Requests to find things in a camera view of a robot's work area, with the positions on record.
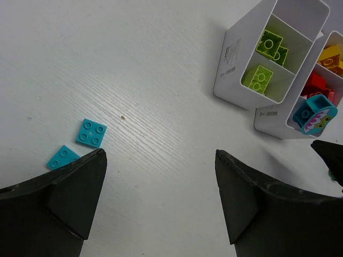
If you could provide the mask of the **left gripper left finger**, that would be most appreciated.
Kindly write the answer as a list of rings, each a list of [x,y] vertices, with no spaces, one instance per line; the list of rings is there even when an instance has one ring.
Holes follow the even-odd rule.
[[[1,256],[80,256],[106,171],[106,152],[99,148],[1,189]]]

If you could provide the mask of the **lime square lego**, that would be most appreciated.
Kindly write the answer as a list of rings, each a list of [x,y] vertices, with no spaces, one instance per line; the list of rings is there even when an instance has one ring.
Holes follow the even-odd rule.
[[[259,39],[255,51],[268,59],[273,59],[278,48],[281,46],[283,39],[284,38],[282,36],[265,29]]]
[[[272,59],[275,63],[280,66],[284,66],[289,49],[283,46],[280,46],[277,50],[276,55]]]

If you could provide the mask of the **long cyan lego brick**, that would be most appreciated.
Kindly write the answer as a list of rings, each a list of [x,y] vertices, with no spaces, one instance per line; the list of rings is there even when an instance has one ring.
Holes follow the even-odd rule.
[[[63,145],[55,153],[55,155],[47,162],[47,167],[50,170],[55,170],[65,165],[68,165],[69,163],[72,163],[79,158],[80,156],[78,154],[76,154],[73,150],[71,150],[66,145]]]

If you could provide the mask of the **pale lime small lego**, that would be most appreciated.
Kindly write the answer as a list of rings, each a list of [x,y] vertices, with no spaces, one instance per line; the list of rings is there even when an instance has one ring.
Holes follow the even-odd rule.
[[[272,76],[273,71],[259,64],[245,72],[241,83],[254,92],[264,95]]]

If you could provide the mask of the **cyan rounded lego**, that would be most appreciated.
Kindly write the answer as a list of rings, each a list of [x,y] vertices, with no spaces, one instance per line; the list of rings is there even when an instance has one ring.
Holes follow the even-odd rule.
[[[318,94],[305,100],[292,119],[302,134],[314,135],[320,133],[337,113],[337,107],[325,95]]]

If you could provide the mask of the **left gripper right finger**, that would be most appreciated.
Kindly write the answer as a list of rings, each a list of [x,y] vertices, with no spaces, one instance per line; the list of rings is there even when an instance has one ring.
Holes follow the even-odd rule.
[[[342,256],[342,199],[286,184],[224,150],[215,174],[237,256]]]

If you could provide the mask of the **small cyan lego brick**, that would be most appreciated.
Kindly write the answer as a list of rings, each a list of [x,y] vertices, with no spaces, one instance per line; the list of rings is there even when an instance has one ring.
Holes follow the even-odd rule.
[[[76,142],[92,148],[100,148],[107,126],[84,118]]]

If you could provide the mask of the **red lego piece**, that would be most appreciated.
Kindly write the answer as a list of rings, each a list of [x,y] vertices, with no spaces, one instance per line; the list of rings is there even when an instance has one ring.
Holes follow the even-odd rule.
[[[335,91],[327,88],[326,80],[316,72],[312,72],[301,92],[301,96],[308,99],[315,95],[324,95],[333,103]]]

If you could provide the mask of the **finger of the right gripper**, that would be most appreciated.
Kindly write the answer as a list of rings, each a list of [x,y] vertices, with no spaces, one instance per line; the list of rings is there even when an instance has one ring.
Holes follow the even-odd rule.
[[[311,147],[325,162],[336,182],[342,186],[342,145],[315,140]]]

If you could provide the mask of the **orange yellow lego brick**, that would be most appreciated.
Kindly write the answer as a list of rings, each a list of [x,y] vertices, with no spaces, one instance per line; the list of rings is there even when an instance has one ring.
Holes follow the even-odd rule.
[[[342,77],[341,51],[337,44],[324,48],[317,63]]]

